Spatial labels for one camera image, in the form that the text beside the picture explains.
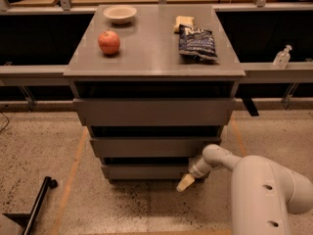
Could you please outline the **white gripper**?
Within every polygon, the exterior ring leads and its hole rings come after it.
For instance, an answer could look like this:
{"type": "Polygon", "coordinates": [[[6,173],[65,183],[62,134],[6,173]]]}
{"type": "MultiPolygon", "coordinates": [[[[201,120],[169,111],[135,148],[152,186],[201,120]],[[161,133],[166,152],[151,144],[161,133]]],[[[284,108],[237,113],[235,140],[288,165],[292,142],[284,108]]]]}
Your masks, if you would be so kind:
{"type": "Polygon", "coordinates": [[[211,164],[207,163],[203,156],[189,158],[189,173],[185,174],[177,185],[176,190],[183,192],[195,182],[195,178],[206,177],[211,171],[211,164]]]}

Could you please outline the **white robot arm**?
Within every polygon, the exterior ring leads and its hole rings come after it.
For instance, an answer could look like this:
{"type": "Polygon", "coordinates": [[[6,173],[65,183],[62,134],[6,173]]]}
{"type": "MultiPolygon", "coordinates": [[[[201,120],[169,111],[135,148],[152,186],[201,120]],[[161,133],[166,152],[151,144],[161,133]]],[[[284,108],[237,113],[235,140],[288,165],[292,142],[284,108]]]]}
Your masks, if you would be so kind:
{"type": "Polygon", "coordinates": [[[221,167],[232,172],[232,235],[291,235],[289,215],[313,209],[313,183],[304,175],[264,157],[235,156],[215,144],[189,159],[177,190],[221,167]]]}

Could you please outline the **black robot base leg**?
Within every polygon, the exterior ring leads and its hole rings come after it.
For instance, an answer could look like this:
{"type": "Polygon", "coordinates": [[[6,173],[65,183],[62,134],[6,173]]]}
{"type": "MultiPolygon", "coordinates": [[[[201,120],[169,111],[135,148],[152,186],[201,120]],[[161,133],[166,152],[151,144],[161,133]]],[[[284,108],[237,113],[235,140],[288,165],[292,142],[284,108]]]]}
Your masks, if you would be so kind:
{"type": "Polygon", "coordinates": [[[30,235],[31,230],[33,228],[36,217],[39,214],[43,201],[45,199],[46,193],[49,189],[55,189],[58,187],[58,182],[56,179],[53,179],[50,176],[46,176],[43,180],[41,188],[37,194],[36,200],[33,204],[32,210],[29,214],[29,218],[27,219],[27,223],[25,228],[23,229],[22,235],[30,235]]]}

